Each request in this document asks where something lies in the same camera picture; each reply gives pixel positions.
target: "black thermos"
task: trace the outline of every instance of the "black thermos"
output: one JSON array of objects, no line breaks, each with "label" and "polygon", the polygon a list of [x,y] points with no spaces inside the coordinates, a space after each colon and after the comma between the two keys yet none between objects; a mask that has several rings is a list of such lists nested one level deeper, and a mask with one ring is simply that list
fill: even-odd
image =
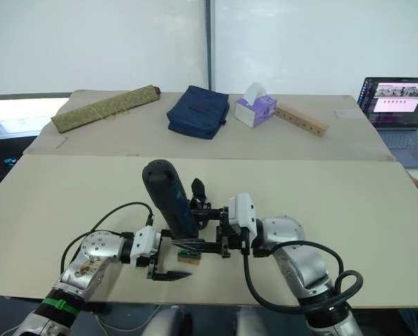
[{"label": "black thermos", "polygon": [[173,165],[166,160],[151,161],[142,171],[141,177],[154,205],[172,231],[173,238],[197,238],[197,223]]}]

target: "white tissue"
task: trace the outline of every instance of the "white tissue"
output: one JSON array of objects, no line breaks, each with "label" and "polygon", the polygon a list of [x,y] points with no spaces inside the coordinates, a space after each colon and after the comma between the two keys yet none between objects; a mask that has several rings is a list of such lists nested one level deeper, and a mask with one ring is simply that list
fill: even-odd
[{"label": "white tissue", "polygon": [[263,95],[266,95],[265,88],[260,83],[255,82],[248,87],[248,90],[244,93],[243,99],[246,100],[248,105],[253,105],[255,100]]}]

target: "wooden board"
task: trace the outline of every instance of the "wooden board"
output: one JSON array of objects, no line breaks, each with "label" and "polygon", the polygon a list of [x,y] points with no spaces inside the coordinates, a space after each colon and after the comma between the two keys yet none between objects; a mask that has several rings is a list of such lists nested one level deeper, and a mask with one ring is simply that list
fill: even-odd
[{"label": "wooden board", "polygon": [[[60,109],[66,113],[80,106],[107,99],[121,91],[75,91]],[[26,154],[59,155],[132,155],[166,158],[214,158],[260,160],[393,160],[375,128],[350,96],[277,94],[297,110],[330,125],[319,138],[273,116],[251,129],[234,117],[233,106],[241,98],[230,94],[231,106],[226,120],[212,140],[192,138],[167,129],[166,113],[181,93],[163,93],[160,99],[59,134],[46,125]],[[334,110],[346,109],[347,118]]]},{"label": "wooden board", "polygon": [[[0,185],[0,295],[42,298],[59,276],[60,256],[68,242],[120,204],[145,201],[152,205],[141,180],[141,171],[150,160],[23,156]],[[249,192],[258,218],[284,214],[296,218],[307,239],[336,250],[346,269],[363,274],[364,287],[350,301],[355,307],[418,306],[418,192],[399,164],[170,161],[187,193],[195,177],[205,183],[213,207],[226,205],[237,193]],[[160,212],[154,212],[154,226],[165,228]],[[126,208],[108,218],[102,228],[138,230],[146,215],[141,207]],[[200,236],[213,240],[215,225],[210,222]],[[197,266],[179,263],[178,250],[164,244],[160,268],[192,272],[192,276],[164,283],[146,279],[146,269],[114,267],[93,299],[255,304],[238,251],[230,259],[204,254]],[[328,256],[326,260],[335,277],[335,261]],[[273,258],[251,259],[251,273],[263,297],[296,304]]]}]

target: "purple tissue box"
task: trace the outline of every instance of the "purple tissue box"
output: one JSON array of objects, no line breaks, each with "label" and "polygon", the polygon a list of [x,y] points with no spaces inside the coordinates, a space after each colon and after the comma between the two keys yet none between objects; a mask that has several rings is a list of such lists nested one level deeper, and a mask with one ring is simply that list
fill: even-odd
[{"label": "purple tissue box", "polygon": [[277,99],[268,94],[258,97],[252,106],[241,98],[235,104],[235,117],[249,127],[255,127],[274,114],[276,105]]}]

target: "green cable tie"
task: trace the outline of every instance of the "green cable tie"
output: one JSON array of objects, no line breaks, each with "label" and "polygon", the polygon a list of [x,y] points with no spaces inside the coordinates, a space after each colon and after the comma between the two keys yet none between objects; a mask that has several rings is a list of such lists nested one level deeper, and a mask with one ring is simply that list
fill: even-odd
[{"label": "green cable tie", "polygon": [[46,297],[43,299],[42,303],[46,303],[47,305],[53,306],[58,310],[64,310],[74,316],[79,314],[79,310],[73,308],[70,304],[67,304],[66,300],[55,300],[50,297]]}]

